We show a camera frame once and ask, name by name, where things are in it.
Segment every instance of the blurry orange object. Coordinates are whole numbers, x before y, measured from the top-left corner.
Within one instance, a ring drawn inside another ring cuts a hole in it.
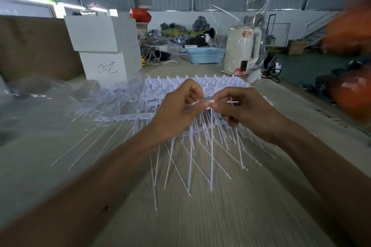
[[[148,8],[131,8],[129,16],[130,18],[135,19],[137,23],[149,23],[152,16],[147,11]]]
[[[370,122],[371,69],[351,71],[345,82],[334,83],[331,95],[341,109],[361,123]]]
[[[371,0],[350,7],[326,27],[322,39],[324,53],[357,53],[371,39]]]

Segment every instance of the stacked white box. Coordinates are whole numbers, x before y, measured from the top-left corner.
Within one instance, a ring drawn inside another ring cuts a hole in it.
[[[142,68],[137,27],[129,14],[66,16],[65,22],[87,79],[113,85]]]

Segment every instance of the hand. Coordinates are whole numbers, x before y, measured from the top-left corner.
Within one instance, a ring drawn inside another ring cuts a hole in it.
[[[227,87],[211,98],[210,107],[220,113],[230,126],[241,123],[261,139],[277,144],[284,131],[291,125],[290,119],[273,108],[253,87]],[[238,101],[234,105],[227,101]]]
[[[209,101],[203,101],[204,93],[200,85],[187,79],[174,92],[168,93],[160,105],[149,126],[162,141],[167,141],[182,133],[197,114],[209,107]],[[187,105],[198,102],[187,109]]]

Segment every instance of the person's right hand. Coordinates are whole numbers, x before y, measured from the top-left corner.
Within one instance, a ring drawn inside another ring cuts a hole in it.
[[[277,144],[293,123],[272,107],[253,87],[227,87],[215,93],[210,107],[230,126],[241,123],[261,139]],[[227,101],[238,101],[231,105]]]

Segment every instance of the black cable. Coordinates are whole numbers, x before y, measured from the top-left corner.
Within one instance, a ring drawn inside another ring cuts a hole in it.
[[[278,84],[281,83],[280,79],[278,78],[278,76],[281,74],[281,69],[280,68],[272,68],[271,70],[269,71],[263,71],[262,72],[262,78],[267,78],[267,79],[270,79],[272,80],[273,82],[276,82]]]

